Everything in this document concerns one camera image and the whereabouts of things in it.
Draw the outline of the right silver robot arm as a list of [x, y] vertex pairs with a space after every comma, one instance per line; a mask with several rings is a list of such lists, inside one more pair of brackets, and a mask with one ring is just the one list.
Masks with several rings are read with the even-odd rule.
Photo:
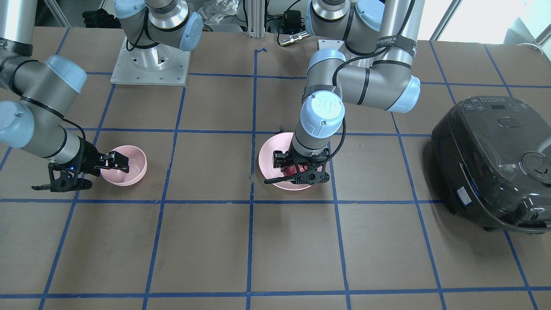
[[[127, 157], [100, 153], [61, 125], [87, 74], [60, 55], [44, 62], [31, 57], [36, 6], [35, 0], [1, 2], [1, 87], [19, 96], [1, 102], [1, 142], [47, 159], [51, 169], [65, 174], [98, 176], [100, 169], [127, 173]], [[158, 46], [192, 51], [201, 38], [201, 15], [185, 0], [116, 0], [114, 12], [130, 52]]]

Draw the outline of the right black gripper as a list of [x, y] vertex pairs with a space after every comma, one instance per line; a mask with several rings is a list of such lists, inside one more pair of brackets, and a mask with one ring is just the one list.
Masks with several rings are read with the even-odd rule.
[[129, 159], [125, 155], [110, 151], [106, 154], [98, 152], [97, 148], [83, 138], [79, 139], [80, 147], [73, 159], [65, 163], [65, 167], [71, 167], [73, 173], [91, 174], [100, 176], [100, 169], [115, 169], [129, 173]]

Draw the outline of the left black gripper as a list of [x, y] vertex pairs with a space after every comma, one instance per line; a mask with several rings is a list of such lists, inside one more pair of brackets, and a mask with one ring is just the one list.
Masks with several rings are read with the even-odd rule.
[[308, 166], [308, 169], [310, 166], [319, 165], [316, 170], [325, 171], [325, 164], [322, 165], [321, 163], [328, 157], [328, 148], [325, 148], [319, 155], [304, 156], [291, 146], [286, 152], [279, 150], [273, 151], [273, 167], [279, 169], [283, 173], [287, 167], [292, 165], [304, 165]]

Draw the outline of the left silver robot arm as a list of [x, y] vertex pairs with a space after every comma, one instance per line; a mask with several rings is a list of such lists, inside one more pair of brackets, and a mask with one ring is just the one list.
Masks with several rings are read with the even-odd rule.
[[316, 171], [329, 159], [329, 138], [344, 126], [345, 104], [406, 113], [421, 82], [411, 74], [423, 0], [311, 0], [306, 30], [342, 41], [314, 53], [307, 70], [300, 118], [289, 150], [274, 151], [281, 170]]

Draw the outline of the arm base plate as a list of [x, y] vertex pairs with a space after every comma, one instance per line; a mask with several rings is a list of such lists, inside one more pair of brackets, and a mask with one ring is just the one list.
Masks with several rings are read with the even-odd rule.
[[185, 86], [191, 52], [159, 44], [128, 51], [125, 37], [110, 82], [135, 86]]

